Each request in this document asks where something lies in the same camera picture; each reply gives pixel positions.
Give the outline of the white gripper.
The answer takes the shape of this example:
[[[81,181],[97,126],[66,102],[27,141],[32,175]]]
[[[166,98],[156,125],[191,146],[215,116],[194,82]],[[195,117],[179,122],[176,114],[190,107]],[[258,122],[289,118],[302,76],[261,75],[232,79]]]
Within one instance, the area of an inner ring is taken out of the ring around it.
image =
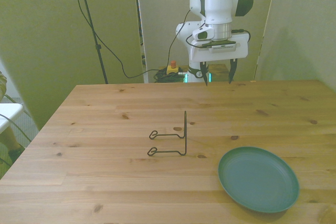
[[[243,32],[233,34],[227,41],[221,41],[221,45],[207,45],[210,40],[197,41],[190,40],[189,59],[191,62],[201,62],[199,64],[203,80],[208,85],[208,66],[206,61],[219,61],[230,59],[230,70],[228,74],[228,82],[233,81],[236,69],[237,59],[245,58],[248,55],[249,33]]]

